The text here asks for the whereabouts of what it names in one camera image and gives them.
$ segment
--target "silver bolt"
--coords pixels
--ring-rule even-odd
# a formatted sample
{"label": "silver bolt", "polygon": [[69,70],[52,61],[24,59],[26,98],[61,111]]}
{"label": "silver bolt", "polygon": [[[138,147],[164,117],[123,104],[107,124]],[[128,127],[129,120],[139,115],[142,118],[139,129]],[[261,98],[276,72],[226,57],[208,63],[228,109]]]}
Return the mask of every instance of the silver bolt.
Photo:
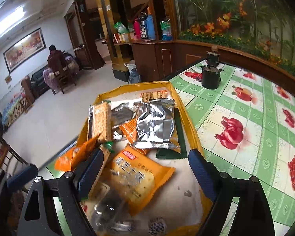
{"label": "silver bolt", "polygon": [[40,181],[41,181],[41,176],[35,177],[35,179],[34,179],[35,183],[39,183]]}
{"label": "silver bolt", "polygon": [[221,172],[219,176],[222,178],[228,178],[228,174],[226,172]]}
{"label": "silver bolt", "polygon": [[251,177],[252,182],[257,183],[259,179],[256,176]]}
{"label": "silver bolt", "polygon": [[67,172],[65,173],[65,177],[66,177],[66,178],[72,177],[72,175],[73,175],[73,172],[72,172],[72,171],[67,171]]}

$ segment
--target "sofa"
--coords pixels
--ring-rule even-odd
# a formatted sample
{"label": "sofa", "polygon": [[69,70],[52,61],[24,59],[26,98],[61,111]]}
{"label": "sofa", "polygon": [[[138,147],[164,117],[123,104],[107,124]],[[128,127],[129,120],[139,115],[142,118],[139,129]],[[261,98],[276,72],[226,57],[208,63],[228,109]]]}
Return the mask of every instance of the sofa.
{"label": "sofa", "polygon": [[49,90],[49,86],[44,82],[44,76],[43,72],[45,70],[46,66],[39,69],[35,73],[33,73],[31,81],[32,81],[32,92],[35,96],[35,98],[38,98],[42,94],[44,94],[47,90]]}

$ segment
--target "glass partition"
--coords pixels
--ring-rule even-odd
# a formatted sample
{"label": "glass partition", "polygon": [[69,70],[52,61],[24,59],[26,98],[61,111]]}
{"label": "glass partition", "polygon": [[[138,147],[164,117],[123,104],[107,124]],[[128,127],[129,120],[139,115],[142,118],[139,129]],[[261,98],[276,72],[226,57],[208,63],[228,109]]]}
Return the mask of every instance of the glass partition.
{"label": "glass partition", "polygon": [[256,55],[295,76],[295,15],[284,0],[174,0],[179,38]]}

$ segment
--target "wooden counter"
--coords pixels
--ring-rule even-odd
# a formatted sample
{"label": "wooden counter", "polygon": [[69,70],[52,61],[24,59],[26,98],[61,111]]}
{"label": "wooden counter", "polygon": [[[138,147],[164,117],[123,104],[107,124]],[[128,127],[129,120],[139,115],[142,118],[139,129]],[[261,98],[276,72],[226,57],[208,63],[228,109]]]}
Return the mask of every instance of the wooden counter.
{"label": "wooden counter", "polygon": [[174,73],[218,47],[219,60],[256,73],[295,96],[295,77],[270,62],[239,50],[210,43],[176,41],[150,41],[129,43],[136,68],[143,82],[158,81]]}

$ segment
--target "framed painting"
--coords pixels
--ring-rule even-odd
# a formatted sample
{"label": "framed painting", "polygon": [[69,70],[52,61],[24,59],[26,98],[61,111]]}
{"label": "framed painting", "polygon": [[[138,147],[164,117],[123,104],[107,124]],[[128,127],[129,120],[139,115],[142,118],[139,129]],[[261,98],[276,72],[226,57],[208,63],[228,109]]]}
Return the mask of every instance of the framed painting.
{"label": "framed painting", "polygon": [[31,32],[3,53],[6,66],[11,73],[27,59],[46,48],[41,28]]}

